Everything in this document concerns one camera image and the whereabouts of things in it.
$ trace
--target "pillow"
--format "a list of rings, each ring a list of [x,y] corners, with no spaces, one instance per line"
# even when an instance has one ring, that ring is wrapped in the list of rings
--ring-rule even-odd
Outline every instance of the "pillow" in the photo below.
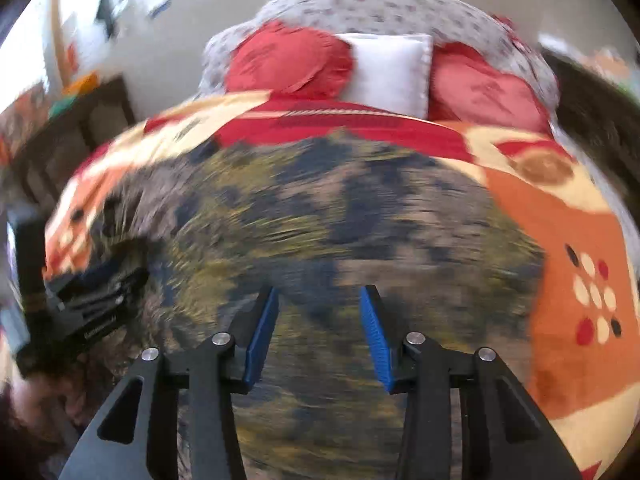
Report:
[[[355,68],[338,99],[424,118],[428,110],[431,37],[338,34],[351,43]]]
[[[273,90],[332,99],[346,85],[352,69],[349,43],[322,30],[287,27],[275,20],[234,50],[225,86],[231,92]]]
[[[551,135],[549,112],[523,79],[490,66],[463,43],[436,47],[430,121],[468,121]]]

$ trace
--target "blue gripper pad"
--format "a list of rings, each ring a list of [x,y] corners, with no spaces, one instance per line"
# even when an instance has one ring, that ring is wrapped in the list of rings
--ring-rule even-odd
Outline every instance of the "blue gripper pad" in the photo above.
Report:
[[[262,373],[262,367],[264,361],[267,358],[267,351],[269,350],[269,343],[271,342],[271,335],[273,329],[276,326],[276,319],[278,319],[278,313],[280,311],[280,304],[278,303],[278,291],[275,288],[271,289],[271,293],[267,298],[260,321],[254,331],[254,336],[249,343],[249,347],[246,351],[246,361],[244,367],[244,376],[242,382],[251,388],[260,379]]]
[[[391,352],[376,313],[375,303],[377,301],[380,301],[380,296],[373,285],[363,286],[360,289],[360,319],[367,336],[367,343],[369,343],[373,368],[385,390],[390,392],[394,385],[391,372]]]

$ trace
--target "cloth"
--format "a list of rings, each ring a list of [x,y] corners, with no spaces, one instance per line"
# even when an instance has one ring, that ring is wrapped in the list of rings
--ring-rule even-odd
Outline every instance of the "cloth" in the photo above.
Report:
[[[339,34],[353,49],[353,75],[338,99],[425,118],[429,109],[431,37]]]
[[[310,99],[335,98],[353,70],[351,45],[322,30],[274,20],[234,50],[226,89],[273,90]]]
[[[625,203],[609,183],[608,178],[602,173],[595,163],[580,149],[578,144],[558,125],[551,124],[554,140],[560,144],[568,153],[574,156],[589,171],[596,187],[609,204],[620,222],[622,233],[625,237],[626,252],[631,260],[636,276],[640,271],[640,232],[634,222],[631,213],[626,208]]]
[[[401,406],[374,380],[364,283],[448,348],[495,348],[585,478],[633,429],[640,311],[622,231],[548,137],[266,92],[209,98],[122,134],[73,177],[47,272],[140,238],[152,274],[140,316],[97,349],[116,375],[146,346],[226,328],[263,282],[280,290],[263,381],[234,399],[250,475],[395,467]]]
[[[436,47],[429,120],[468,121],[550,136],[549,112],[522,79],[491,67],[464,43]]]
[[[273,0],[251,20],[209,40],[203,54],[201,96],[224,92],[230,54],[244,38],[271,20],[338,34],[428,34],[434,44],[461,41],[496,70],[524,79],[553,114],[556,77],[539,52],[523,44],[505,24],[459,0]]]

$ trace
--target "orange object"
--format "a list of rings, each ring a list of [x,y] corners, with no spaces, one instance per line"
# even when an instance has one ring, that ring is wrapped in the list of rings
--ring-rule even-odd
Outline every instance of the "orange object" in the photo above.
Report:
[[[76,79],[71,85],[64,87],[62,95],[64,97],[72,97],[88,94],[91,90],[96,89],[99,84],[98,73],[94,70],[90,74]]]
[[[629,358],[640,352],[640,336],[615,216],[572,208],[513,175],[485,171],[500,207],[546,254],[530,320],[535,358],[529,385],[545,415],[567,416],[640,381],[640,368]]]

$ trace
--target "patterned blanket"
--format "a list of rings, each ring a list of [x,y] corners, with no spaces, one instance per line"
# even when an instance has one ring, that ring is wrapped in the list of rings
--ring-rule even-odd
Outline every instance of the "patterned blanket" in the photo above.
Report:
[[[76,173],[47,228],[47,275],[128,244],[152,278],[135,322],[99,348],[116,375],[146,346],[226,328],[261,284],[280,291],[262,382],[234,399],[255,476],[392,474],[402,399],[372,371],[366,283],[443,346],[495,348],[585,478],[634,427],[640,310],[622,232],[548,137],[268,92],[204,99]],[[183,438],[180,455],[190,478]]]

